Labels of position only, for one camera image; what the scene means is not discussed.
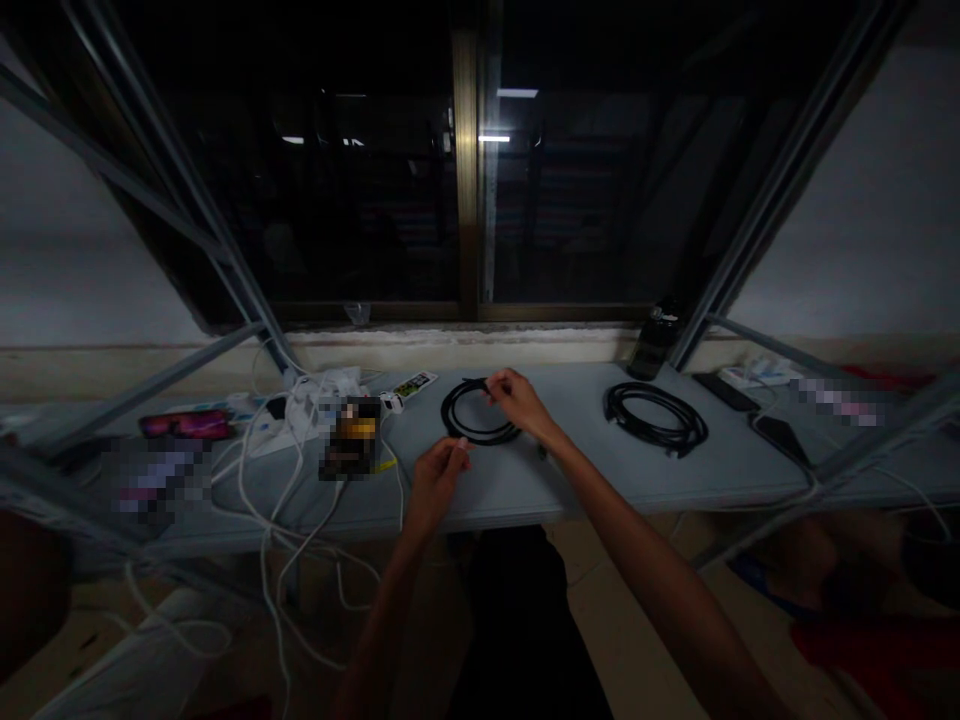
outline water bottle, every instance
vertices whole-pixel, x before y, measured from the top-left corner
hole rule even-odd
[[[637,345],[627,363],[627,374],[635,380],[653,380],[678,337],[679,307],[672,297],[666,297],[654,306],[650,311],[650,319],[643,324]]]

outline phone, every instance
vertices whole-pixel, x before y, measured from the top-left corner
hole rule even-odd
[[[716,375],[711,373],[694,373],[693,379],[737,412],[756,412],[760,409],[757,403]]]
[[[790,423],[770,417],[762,417],[754,421],[754,417],[750,418],[750,427],[756,430],[760,437],[768,440],[771,445],[798,465],[810,467],[810,458],[803,451],[803,446],[797,440]]]

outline black cable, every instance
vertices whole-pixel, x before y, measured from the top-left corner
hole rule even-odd
[[[624,401],[631,398],[646,400],[666,408],[680,421],[680,427],[664,428],[641,420],[624,407]],[[603,416],[607,422],[616,422],[644,442],[676,452],[678,458],[688,455],[710,437],[710,431],[700,413],[680,398],[649,383],[621,383],[607,390],[603,396]]]
[[[520,435],[520,428],[509,421],[494,430],[476,430],[460,422],[460,418],[457,417],[457,400],[477,390],[487,392],[487,383],[483,378],[464,378],[463,382],[443,399],[440,405],[440,417],[443,418],[447,434],[450,437],[465,437],[474,445],[502,445],[515,440]]]

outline person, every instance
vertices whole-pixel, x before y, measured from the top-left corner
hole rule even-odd
[[[876,509],[808,515],[772,538],[768,566],[747,551],[730,569],[798,620],[876,615],[888,578],[904,581],[943,608],[960,610],[960,543],[954,517],[943,526],[926,513],[910,518]],[[882,573],[846,562],[842,549],[872,561]]]
[[[560,465],[710,717],[791,717],[704,582],[554,422],[529,380],[501,370],[487,379],[487,391]],[[417,570],[458,475],[469,467],[470,449],[463,438],[444,438],[417,461],[403,532],[334,699],[334,718],[386,715]],[[612,717],[570,614],[563,560],[542,528],[484,532],[467,587],[474,640],[448,717]]]

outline pink object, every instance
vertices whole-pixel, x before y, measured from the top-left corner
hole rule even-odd
[[[177,437],[191,440],[223,440],[231,435],[225,410],[150,415],[139,421],[145,438]]]
[[[899,671],[960,668],[960,620],[954,618],[797,623],[790,636],[807,662],[846,672],[890,720],[928,717]]]

